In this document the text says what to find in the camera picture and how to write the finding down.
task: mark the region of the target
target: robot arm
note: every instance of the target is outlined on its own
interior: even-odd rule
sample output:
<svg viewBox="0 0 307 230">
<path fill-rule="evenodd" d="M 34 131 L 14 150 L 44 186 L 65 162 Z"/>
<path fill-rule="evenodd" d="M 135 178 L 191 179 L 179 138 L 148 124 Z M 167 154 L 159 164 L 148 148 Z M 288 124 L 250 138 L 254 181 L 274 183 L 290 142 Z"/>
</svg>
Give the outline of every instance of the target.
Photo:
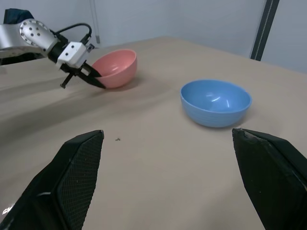
<svg viewBox="0 0 307 230">
<path fill-rule="evenodd" d="M 24 53 L 40 53 L 53 61 L 68 77 L 61 84 L 66 84 L 73 76 L 85 82 L 105 88 L 96 78 L 100 74 L 86 63 L 92 44 L 68 42 L 60 34 L 51 32 L 43 23 L 27 19 L 19 24 L 0 24 L 0 58 L 18 56 Z"/>
</svg>

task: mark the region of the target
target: blue bowl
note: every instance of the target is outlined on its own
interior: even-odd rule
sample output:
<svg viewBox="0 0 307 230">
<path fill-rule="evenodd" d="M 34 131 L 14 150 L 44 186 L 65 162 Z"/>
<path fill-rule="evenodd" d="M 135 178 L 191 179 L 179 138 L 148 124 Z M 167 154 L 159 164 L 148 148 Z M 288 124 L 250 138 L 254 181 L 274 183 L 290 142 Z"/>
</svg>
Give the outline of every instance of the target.
<svg viewBox="0 0 307 230">
<path fill-rule="evenodd" d="M 207 127 L 233 125 L 244 117 L 252 102 L 243 88 L 221 80 L 189 82 L 180 94 L 187 115 Z"/>
</svg>

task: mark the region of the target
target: table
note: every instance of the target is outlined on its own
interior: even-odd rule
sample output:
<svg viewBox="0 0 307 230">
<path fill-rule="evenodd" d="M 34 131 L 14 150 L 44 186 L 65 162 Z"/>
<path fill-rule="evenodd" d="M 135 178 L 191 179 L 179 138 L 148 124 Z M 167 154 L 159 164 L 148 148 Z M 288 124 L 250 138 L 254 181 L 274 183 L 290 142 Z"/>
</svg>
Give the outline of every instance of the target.
<svg viewBox="0 0 307 230">
<path fill-rule="evenodd" d="M 237 127 L 288 139 L 304 154 L 307 75 L 171 37 L 94 50 L 89 63 L 122 47 L 137 52 L 138 73 L 112 91 L 79 79 L 64 90 L 66 75 L 47 59 L 0 67 L 1 212 L 66 140 L 103 129 L 84 230 L 264 229 L 241 180 L 231 127 L 193 123 L 179 91 L 203 78 L 241 85 L 253 104 Z"/>
</svg>

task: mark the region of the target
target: wall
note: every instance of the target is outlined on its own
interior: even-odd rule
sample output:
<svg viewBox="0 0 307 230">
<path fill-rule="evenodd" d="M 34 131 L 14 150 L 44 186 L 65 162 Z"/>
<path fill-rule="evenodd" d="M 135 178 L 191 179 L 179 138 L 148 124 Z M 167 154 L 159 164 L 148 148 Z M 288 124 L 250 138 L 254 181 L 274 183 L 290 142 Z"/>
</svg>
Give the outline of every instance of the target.
<svg viewBox="0 0 307 230">
<path fill-rule="evenodd" d="M 96 11 L 102 46 L 170 35 L 249 57 L 264 2 L 96 0 Z M 54 30 L 81 21 L 92 25 L 88 0 L 1 0 L 0 9 L 5 9 L 3 4 L 6 8 L 29 9 Z M 78 33 L 77 30 L 69 31 L 69 38 L 75 40 L 80 37 Z"/>
<path fill-rule="evenodd" d="M 261 61 L 307 73 L 306 9 L 306 0 L 280 0 Z"/>
</svg>

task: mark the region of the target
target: bowl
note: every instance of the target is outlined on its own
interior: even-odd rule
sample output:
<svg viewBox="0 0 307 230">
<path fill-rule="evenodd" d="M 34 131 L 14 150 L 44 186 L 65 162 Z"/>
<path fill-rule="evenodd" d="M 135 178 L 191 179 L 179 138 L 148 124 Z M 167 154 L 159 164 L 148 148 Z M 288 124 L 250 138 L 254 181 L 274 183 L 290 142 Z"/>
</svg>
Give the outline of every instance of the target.
<svg viewBox="0 0 307 230">
<path fill-rule="evenodd" d="M 137 70 L 136 53 L 130 49 L 120 49 L 99 58 L 92 67 L 102 77 L 97 78 L 107 89 L 121 87 L 129 83 Z"/>
<path fill-rule="evenodd" d="M 252 102 L 243 88 L 221 80 L 192 81 L 184 85 L 180 93 L 187 115 L 207 127 L 227 127 L 237 123 Z"/>
</svg>

